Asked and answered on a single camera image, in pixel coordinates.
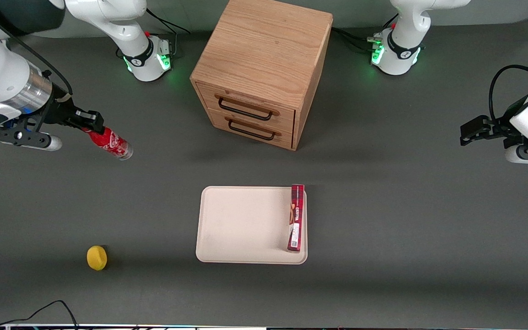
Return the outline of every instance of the black metal handle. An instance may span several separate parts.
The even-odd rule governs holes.
[[[272,111],[270,111],[270,113],[268,113],[268,115],[266,117],[262,117],[261,115],[254,115],[253,113],[241,111],[239,109],[235,109],[235,108],[229,107],[229,106],[224,106],[222,104],[222,102],[224,102],[224,98],[220,98],[220,101],[219,101],[220,108],[222,108],[224,110],[227,110],[227,111],[232,111],[232,112],[235,112],[235,113],[239,113],[240,115],[244,115],[244,116],[248,116],[250,118],[258,119],[259,121],[270,121],[270,118],[272,118]]]
[[[231,126],[232,123],[233,123],[233,120],[229,119],[229,123],[228,123],[229,129],[235,130],[236,132],[239,132],[239,133],[242,133],[242,134],[247,134],[249,136],[253,136],[254,138],[261,138],[262,140],[265,140],[265,141],[272,141],[272,139],[274,138],[274,135],[276,135],[276,133],[272,132],[272,136],[262,136],[260,134],[248,132],[247,130],[238,129],[237,127],[233,127],[233,126]]]

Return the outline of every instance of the cabinet top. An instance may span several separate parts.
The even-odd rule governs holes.
[[[274,0],[229,0],[191,79],[299,109],[332,21]]]

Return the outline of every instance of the red bottle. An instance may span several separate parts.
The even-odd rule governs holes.
[[[119,160],[130,159],[134,154],[134,148],[123,138],[119,137],[111,128],[105,127],[103,134],[99,134],[90,129],[82,129],[87,133],[94,144],[99,148],[109,152]]]

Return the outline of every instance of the white tray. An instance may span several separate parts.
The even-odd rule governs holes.
[[[287,249],[290,187],[210,186],[201,195],[197,259],[204,263],[292,264],[307,259],[307,194],[300,252]]]

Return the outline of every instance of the wooden drawer cabinet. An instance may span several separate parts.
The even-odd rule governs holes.
[[[211,123],[296,150],[332,21],[274,0],[229,0],[191,74]]]

